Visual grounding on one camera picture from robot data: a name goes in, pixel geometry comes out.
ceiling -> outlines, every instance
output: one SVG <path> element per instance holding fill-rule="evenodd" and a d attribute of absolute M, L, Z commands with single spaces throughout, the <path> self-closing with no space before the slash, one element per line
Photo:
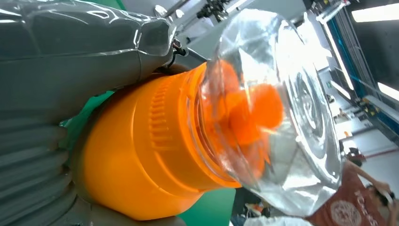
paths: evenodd
<path fill-rule="evenodd" d="M 397 20 L 357 23 L 354 10 L 399 3 L 399 0 L 360 0 L 346 7 L 375 82 L 399 90 L 399 23 Z"/>

orange plastic bottle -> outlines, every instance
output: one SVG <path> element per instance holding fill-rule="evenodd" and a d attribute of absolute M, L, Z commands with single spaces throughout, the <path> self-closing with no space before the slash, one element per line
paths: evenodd
<path fill-rule="evenodd" d="M 226 76 L 237 78 L 228 63 L 221 67 L 230 69 Z M 245 110 L 246 93 L 235 90 L 237 86 L 226 88 L 231 97 L 218 98 L 228 105 L 221 105 L 219 118 L 214 117 L 208 100 L 198 96 L 206 68 L 203 64 L 186 73 L 160 77 L 111 97 L 80 157 L 80 183 L 92 201 L 133 219 L 149 220 L 184 212 L 206 191 L 241 186 L 216 158 L 223 147 L 212 140 L 217 136 L 212 133 L 219 125 L 224 132 L 232 132 L 232 138 L 238 137 L 243 147 L 259 139 L 259 134 L 255 123 L 242 117 L 250 112 Z M 254 92 L 279 103 L 273 87 L 259 88 L 263 91 Z M 277 106 L 282 114 L 282 104 Z M 278 124 L 282 116 L 277 115 L 262 123 Z M 256 115 L 250 118 L 257 120 Z M 242 153 L 260 176 L 264 159 L 259 156 L 265 156 L 264 149 L 243 148 Z"/>

blue frame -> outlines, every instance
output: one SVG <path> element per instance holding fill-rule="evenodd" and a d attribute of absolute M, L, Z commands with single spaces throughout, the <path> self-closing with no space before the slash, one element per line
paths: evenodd
<path fill-rule="evenodd" d="M 352 58 L 348 54 L 348 49 L 345 46 L 343 42 L 343 38 L 341 33 L 339 32 L 337 26 L 336 26 L 336 20 L 335 18 L 331 19 L 327 23 L 328 27 L 330 28 L 331 34 L 334 38 L 334 41 L 338 43 L 337 49 L 339 51 L 339 54 L 342 56 L 342 61 L 343 64 L 345 65 L 345 68 L 348 71 L 349 77 L 352 81 L 353 87 L 355 89 L 355 93 L 358 97 L 363 98 L 364 96 L 367 95 L 367 92 L 362 88 L 361 83 L 359 82 L 359 78 L 357 76 L 357 72 L 354 68 L 354 63 L 352 61 Z M 379 112 L 377 114 L 377 118 L 382 121 L 386 126 L 388 126 L 392 131 L 394 131 L 398 136 L 399 136 L 399 124 L 396 123 L 394 120 L 392 120 L 388 115 Z"/>

green cloth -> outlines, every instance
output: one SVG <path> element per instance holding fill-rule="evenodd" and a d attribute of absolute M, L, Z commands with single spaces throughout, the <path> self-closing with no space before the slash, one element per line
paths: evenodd
<path fill-rule="evenodd" d="M 228 226 L 235 194 L 233 188 L 207 192 L 179 217 L 187 226 Z"/>

person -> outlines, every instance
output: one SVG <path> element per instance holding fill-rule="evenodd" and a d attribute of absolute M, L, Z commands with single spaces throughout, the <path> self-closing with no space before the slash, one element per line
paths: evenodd
<path fill-rule="evenodd" d="M 371 185 L 364 187 L 359 176 Z M 383 194 L 389 194 L 393 203 Z M 306 220 L 316 226 L 396 226 L 398 206 L 387 183 L 372 178 L 357 165 L 346 161 L 340 188 Z M 389 208 L 388 219 L 380 214 L 381 207 Z"/>

